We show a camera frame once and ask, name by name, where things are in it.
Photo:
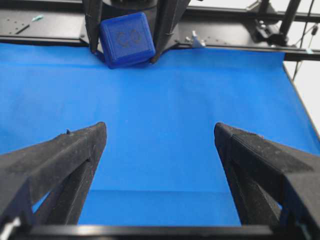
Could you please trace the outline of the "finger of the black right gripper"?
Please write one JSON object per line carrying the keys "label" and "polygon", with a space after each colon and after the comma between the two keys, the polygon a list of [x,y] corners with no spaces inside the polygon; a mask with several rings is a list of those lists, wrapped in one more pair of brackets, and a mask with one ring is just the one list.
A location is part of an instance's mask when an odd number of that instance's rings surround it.
{"label": "finger of the black right gripper", "polygon": [[83,9],[89,48],[95,54],[98,50],[103,1],[83,0]]}
{"label": "finger of the black right gripper", "polygon": [[156,7],[157,13],[153,33],[155,55],[150,59],[152,64],[165,51],[165,47],[174,34],[177,23],[188,7],[188,0],[158,0]]}

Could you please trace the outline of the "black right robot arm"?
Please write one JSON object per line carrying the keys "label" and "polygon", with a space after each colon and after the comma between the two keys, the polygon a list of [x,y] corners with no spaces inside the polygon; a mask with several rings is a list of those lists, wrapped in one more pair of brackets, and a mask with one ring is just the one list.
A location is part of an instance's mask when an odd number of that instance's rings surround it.
{"label": "black right robot arm", "polygon": [[155,46],[155,56],[150,59],[154,64],[166,50],[166,45],[189,3],[189,0],[83,0],[84,25],[89,49],[92,54],[98,52],[98,27],[101,21],[144,12]]}

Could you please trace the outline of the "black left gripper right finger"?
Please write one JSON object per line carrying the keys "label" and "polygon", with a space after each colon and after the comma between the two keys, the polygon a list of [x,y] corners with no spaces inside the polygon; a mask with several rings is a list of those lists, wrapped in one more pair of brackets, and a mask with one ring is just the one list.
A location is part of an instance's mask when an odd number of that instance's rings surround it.
{"label": "black left gripper right finger", "polygon": [[320,158],[222,122],[214,144],[242,225],[320,237]]}

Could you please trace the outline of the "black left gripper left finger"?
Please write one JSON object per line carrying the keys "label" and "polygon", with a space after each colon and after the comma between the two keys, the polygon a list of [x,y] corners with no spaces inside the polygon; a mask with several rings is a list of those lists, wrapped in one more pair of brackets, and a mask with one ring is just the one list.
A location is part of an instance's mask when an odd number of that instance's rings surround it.
{"label": "black left gripper left finger", "polygon": [[77,224],[107,142],[104,122],[0,157],[0,223]]}

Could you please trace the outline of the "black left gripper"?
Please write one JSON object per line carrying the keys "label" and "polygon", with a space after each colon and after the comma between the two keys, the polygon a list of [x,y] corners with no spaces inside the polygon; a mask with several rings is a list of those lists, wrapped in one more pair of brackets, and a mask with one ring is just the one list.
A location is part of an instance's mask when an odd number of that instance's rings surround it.
{"label": "black left gripper", "polygon": [[279,225],[107,226],[1,221],[2,240],[318,240],[320,221],[289,218]]}

